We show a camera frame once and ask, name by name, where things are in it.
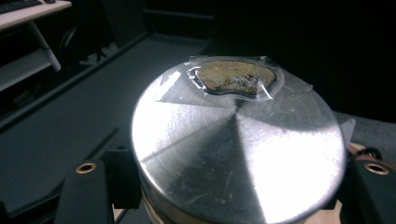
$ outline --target white shelf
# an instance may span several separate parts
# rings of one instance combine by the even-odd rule
[[[42,49],[0,67],[0,91],[26,79],[27,77],[51,66]]]

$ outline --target black background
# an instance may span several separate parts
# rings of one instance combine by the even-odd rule
[[[214,15],[217,55],[266,55],[312,84],[333,110],[396,122],[396,20],[390,1],[147,4],[150,9]]]

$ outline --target gray panel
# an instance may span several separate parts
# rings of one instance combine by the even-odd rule
[[[201,54],[205,41],[150,36],[0,135],[0,200],[8,212],[50,193],[66,170],[128,123],[152,79]]]

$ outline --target keyboard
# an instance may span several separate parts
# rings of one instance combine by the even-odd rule
[[[38,0],[10,0],[0,1],[0,14],[19,10],[26,7],[34,7],[43,4]]]

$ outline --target brushed aluminum surface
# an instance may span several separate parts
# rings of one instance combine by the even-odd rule
[[[289,223],[334,195],[345,168],[331,109],[299,78],[264,102],[202,94],[181,63],[135,106],[131,133],[143,189],[176,223]]]

